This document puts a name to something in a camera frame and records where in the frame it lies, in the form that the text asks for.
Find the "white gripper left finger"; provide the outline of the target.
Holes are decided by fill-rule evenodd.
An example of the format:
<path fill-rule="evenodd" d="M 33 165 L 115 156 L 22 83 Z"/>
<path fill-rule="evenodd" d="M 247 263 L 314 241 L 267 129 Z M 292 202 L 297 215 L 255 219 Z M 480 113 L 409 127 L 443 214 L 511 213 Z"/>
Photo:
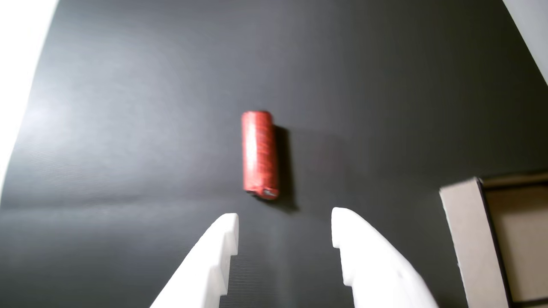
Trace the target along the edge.
<path fill-rule="evenodd" d="M 204 232 L 151 304 L 152 308 L 218 308 L 238 254 L 239 219 L 221 215 Z"/>

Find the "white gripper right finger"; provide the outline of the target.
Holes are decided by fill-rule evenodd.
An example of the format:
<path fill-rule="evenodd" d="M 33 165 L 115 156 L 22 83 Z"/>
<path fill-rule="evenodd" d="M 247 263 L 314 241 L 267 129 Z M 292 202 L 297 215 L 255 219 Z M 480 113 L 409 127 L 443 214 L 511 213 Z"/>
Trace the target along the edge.
<path fill-rule="evenodd" d="M 411 263 L 354 211 L 333 208 L 331 241 L 340 250 L 343 283 L 356 308 L 437 307 Z"/>

